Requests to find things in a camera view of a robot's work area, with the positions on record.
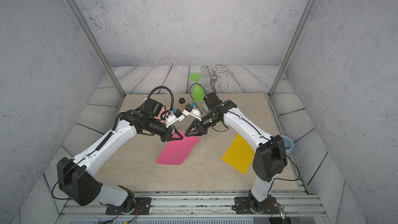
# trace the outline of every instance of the wooden floor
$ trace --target wooden floor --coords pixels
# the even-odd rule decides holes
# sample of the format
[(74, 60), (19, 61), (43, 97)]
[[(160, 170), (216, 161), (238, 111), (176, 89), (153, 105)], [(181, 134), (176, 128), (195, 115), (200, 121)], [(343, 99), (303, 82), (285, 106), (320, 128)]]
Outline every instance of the wooden floor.
[[(159, 85), (167, 86), (173, 93), (178, 94), (188, 93), (189, 87), (194, 83), (189, 81), (189, 75), (200, 73), (202, 76), (207, 76), (209, 74), (201, 72), (201, 67), (128, 66), (113, 67), (113, 71), (127, 94), (148, 93)], [(229, 88), (222, 91), (216, 87), (217, 93), (267, 94), (276, 77), (278, 66), (227, 65), (224, 71), (226, 69), (235, 73), (235, 77), (229, 78), (226, 73), (222, 73), (221, 77), (228, 82)], [(165, 91), (160, 90), (157, 93), (165, 93)], [(306, 179), (311, 193), (320, 196), (330, 222), (344, 223), (344, 220), (354, 218), (361, 220), (358, 223), (362, 223), (364, 217), (361, 208), (353, 198), (335, 162), (328, 154), (319, 133), (286, 76), (282, 78), (273, 100), (287, 136), (291, 137), (295, 143), (293, 151), (304, 173), (303, 177)], [(61, 149), (42, 175), (43, 179), (40, 179), (35, 186), (37, 190), (32, 191), (18, 215), (23, 216), (25, 212), (36, 211), (38, 207), (42, 208), (42, 206), (45, 206), (46, 210), (53, 207), (58, 213), (61, 212), (66, 200), (54, 199), (54, 206), (47, 206), (45, 204), (48, 202), (44, 204), (42, 197), (38, 196), (48, 195), (51, 198), (51, 188), (57, 181), (56, 164), (59, 159), (73, 157), (107, 132), (121, 102), (122, 97), (108, 75), (105, 74)], [(58, 187), (55, 188), (54, 194), (60, 198), (66, 197)], [(348, 204), (350, 204), (351, 211), (344, 211)]]
[[(230, 93), (221, 96), (223, 100), (232, 100), (247, 118), (267, 133), (278, 134), (263, 93)], [(175, 99), (181, 97), (187, 100), (190, 98), (189, 94), (174, 94)], [(139, 94), (126, 95), (120, 111), (137, 108), (143, 98)], [(156, 94), (151, 98), (166, 106), (171, 103), (168, 94)], [(185, 132), (193, 120), (192, 116), (188, 116), (174, 126), (180, 132)], [(221, 130), (222, 127), (217, 125), (215, 129)], [(201, 136), (200, 142), (179, 166), (155, 163), (167, 145), (160, 142), (158, 136), (136, 135), (107, 159), (94, 178), (112, 186), (123, 183), (124, 187), (140, 192), (248, 191), (256, 178), (254, 170), (249, 168), (246, 174), (242, 174), (222, 160), (237, 134), (232, 128), (227, 132), (216, 132), (210, 128), (208, 134)], [(284, 168), (280, 178), (295, 178), (290, 166)], [(295, 181), (276, 180), (272, 189), (297, 191), (299, 187)]]

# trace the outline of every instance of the gray textured wall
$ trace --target gray textured wall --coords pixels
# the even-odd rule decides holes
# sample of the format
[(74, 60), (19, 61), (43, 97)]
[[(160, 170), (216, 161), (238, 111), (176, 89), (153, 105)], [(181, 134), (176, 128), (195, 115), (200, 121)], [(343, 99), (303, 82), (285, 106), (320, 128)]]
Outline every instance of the gray textured wall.
[(0, 222), (8, 223), (104, 70), (63, 0), (0, 0)]
[(307, 0), (76, 0), (112, 66), (280, 64)]
[(398, 218), (398, 0), (319, 0), (287, 70), (370, 223)]

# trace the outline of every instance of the light blue cup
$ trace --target light blue cup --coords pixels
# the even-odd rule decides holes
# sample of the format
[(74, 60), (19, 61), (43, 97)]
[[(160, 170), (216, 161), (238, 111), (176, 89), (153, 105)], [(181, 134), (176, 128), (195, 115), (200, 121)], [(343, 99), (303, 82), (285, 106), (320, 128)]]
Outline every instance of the light blue cup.
[(293, 150), (293, 146), (294, 146), (293, 141), (289, 137), (286, 137), (286, 136), (281, 136), (281, 138), (283, 138), (283, 141), (285, 142), (286, 155), (289, 156)]

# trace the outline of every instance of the wooden plank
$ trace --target wooden plank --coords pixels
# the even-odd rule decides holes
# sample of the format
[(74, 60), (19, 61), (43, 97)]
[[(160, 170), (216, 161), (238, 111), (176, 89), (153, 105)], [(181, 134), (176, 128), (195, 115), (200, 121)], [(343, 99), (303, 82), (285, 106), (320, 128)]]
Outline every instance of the wooden plank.
[[(116, 67), (113, 69), (113, 72), (116, 76), (116, 78), (119, 80), (123, 76), (125, 76), (128, 72), (133, 70), (135, 67), (134, 66), (122, 66), (122, 67)], [(109, 75), (105, 72), (105, 74), (102, 76), (101, 80), (99, 81), (97, 88), (99, 87), (113, 87), (114, 84), (111, 81), (111, 78)]]
[[(275, 67), (275, 65), (244, 65), (244, 67), (252, 74), (254, 74), (260, 81), (266, 84), (269, 88), (272, 87), (272, 84), (274, 83), (276, 78), (276, 73), (279, 69)], [(282, 77), (281, 81), (279, 82), (276, 92), (294, 93), (295, 91), (285, 76), (284, 78)]]
[(79, 124), (75, 124), (62, 144), (67, 151), (76, 156), (96, 142), (102, 134)]
[(273, 101), (281, 115), (304, 109), (304, 105), (295, 93), (276, 93), (273, 96)]
[(242, 65), (227, 65), (226, 68), (235, 74), (236, 82), (245, 93), (268, 93), (270, 88)]
[(22, 224), (55, 223), (57, 221), (57, 206), (43, 175), (22, 205), (20, 214)]
[[(201, 68), (201, 67), (203, 67), (203, 66), (200, 66), (200, 65), (191, 65), (191, 66), (189, 66), (188, 86), (187, 86), (188, 93), (189, 93), (189, 88), (195, 83), (195, 82), (193, 82), (193, 81), (191, 81), (191, 80), (189, 79), (189, 77), (190, 77), (192, 74), (198, 73), (198, 74), (200, 74), (200, 75), (202, 76), (202, 78), (204, 78), (204, 77), (206, 77), (206, 76), (209, 75), (208, 72), (202, 72), (202, 71), (200, 71), (200, 68)], [(202, 81), (199, 82), (199, 84), (201, 84), (201, 85), (203, 86), (203, 88), (204, 88), (204, 90), (205, 90), (205, 93), (211, 93), (211, 92), (212, 92), (211, 89), (205, 89), (204, 82), (205, 82), (205, 80), (202, 80)]]
[(299, 138), (293, 148), (307, 182), (314, 176), (327, 153), (326, 147), (316, 129)]
[(119, 107), (121, 102), (122, 96), (119, 94), (116, 87), (103, 87), (94, 90), (87, 104)]
[(155, 66), (129, 94), (150, 93), (153, 88), (163, 85), (170, 68), (170, 65)]
[(117, 109), (117, 107), (86, 105), (77, 118), (76, 123), (105, 133), (109, 131), (113, 124)]
[(286, 136), (291, 138), (293, 142), (315, 128), (305, 110), (281, 115), (281, 121), (285, 127)]
[[(217, 79), (216, 82), (216, 93), (243, 93), (242, 88), (239, 86), (239, 84), (236, 82), (236, 80), (232, 77), (228, 77), (226, 76), (228, 74), (228, 70), (226, 69), (226, 67), (224, 65), (222, 68), (220, 66), (217, 67), (217, 72), (222, 72), (220, 74), (218, 74), (219, 78)], [(209, 68), (209, 70), (211, 71), (213, 67), (215, 67), (215, 65), (210, 65), (207, 66)], [(220, 83), (224, 83), (221, 79), (223, 78), (227, 83), (228, 83), (228, 88), (226, 90), (222, 90), (218, 85)]]
[(119, 82), (126, 94), (131, 93), (153, 68), (153, 66), (139, 66), (121, 78)]
[(187, 93), (189, 66), (172, 66), (163, 86), (168, 87), (173, 93)]
[(308, 186), (312, 194), (319, 195), (330, 222), (336, 223), (343, 194), (344, 178), (329, 154), (326, 155)]
[(366, 224), (365, 215), (355, 200), (348, 184), (344, 184), (343, 197), (341, 198), (340, 210), (337, 216), (337, 224)]
[[(55, 155), (55, 157), (52, 159), (50, 165), (47, 167), (46, 171), (44, 172), (44, 176), (46, 177), (47, 183), (50, 187), (50, 190), (54, 186), (54, 184), (58, 181), (58, 174), (57, 174), (57, 163), (60, 161), (62, 158), (67, 157), (68, 159), (71, 159), (72, 156), (64, 149), (60, 148)], [(58, 198), (67, 198), (67, 194), (63, 193), (58, 186), (54, 188), (54, 196)], [(66, 200), (58, 200), (55, 199), (55, 204), (57, 205), (58, 212), (62, 211), (62, 208), (65, 206), (65, 203), (67, 202)]]

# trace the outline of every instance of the white robotic arm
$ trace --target white robotic arm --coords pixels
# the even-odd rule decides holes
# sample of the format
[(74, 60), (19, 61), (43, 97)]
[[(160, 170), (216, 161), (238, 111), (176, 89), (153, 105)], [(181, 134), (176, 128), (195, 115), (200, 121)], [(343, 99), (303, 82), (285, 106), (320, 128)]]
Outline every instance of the white robotic arm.
[(181, 140), (182, 135), (173, 127), (173, 123), (184, 119), (179, 109), (173, 109), (164, 117), (165, 122), (155, 119), (163, 105), (153, 99), (147, 99), (136, 110), (121, 112), (117, 115), (112, 129), (105, 133), (92, 146), (71, 160), (64, 157), (57, 163), (59, 188), (79, 205), (100, 202), (117, 206), (120, 212), (128, 214), (134, 210), (134, 194), (122, 187), (113, 187), (97, 182), (93, 176), (103, 163), (127, 140), (137, 134), (159, 135), (162, 142)]
[(274, 180), (287, 165), (286, 154), (281, 150), (285, 149), (283, 139), (279, 135), (272, 137), (257, 127), (230, 100), (222, 102), (215, 93), (207, 94), (204, 100), (210, 110), (208, 114), (196, 117), (193, 105), (187, 105), (183, 111), (185, 115), (196, 117), (186, 130), (186, 136), (207, 134), (207, 129), (220, 121), (234, 128), (256, 152), (253, 160), (256, 180), (249, 193), (249, 203), (252, 211), (262, 212)]
[[(204, 98), (210, 113), (202, 116), (194, 104), (187, 105), (183, 113), (196, 119), (186, 131), (186, 136), (207, 134), (207, 128), (224, 121), (234, 128), (256, 152), (253, 169), (256, 172), (254, 186), (249, 193), (252, 211), (261, 212), (265, 206), (272, 183), (287, 165), (287, 159), (281, 149), (285, 149), (280, 136), (272, 137), (257, 127), (230, 100), (221, 102), (215, 93)], [(184, 119), (178, 109), (164, 118), (165, 123), (155, 119), (162, 104), (149, 99), (139, 108), (120, 113), (112, 129), (105, 133), (92, 146), (69, 160), (66, 157), (57, 164), (59, 188), (79, 205), (100, 202), (117, 206), (123, 214), (129, 214), (136, 205), (134, 194), (122, 187), (113, 187), (97, 182), (93, 176), (103, 163), (127, 140), (137, 134), (159, 135), (162, 142), (181, 140), (182, 135), (173, 127), (173, 123)]]

